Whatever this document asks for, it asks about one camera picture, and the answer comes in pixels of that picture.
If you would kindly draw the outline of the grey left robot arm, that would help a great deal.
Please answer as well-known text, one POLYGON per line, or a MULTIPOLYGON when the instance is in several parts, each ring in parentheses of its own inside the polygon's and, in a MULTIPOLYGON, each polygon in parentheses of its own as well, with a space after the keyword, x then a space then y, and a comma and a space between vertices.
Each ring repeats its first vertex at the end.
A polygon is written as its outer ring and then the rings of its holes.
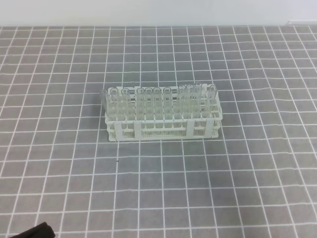
POLYGON ((17 214, 9 224, 6 238, 56 238, 61 215, 17 214))

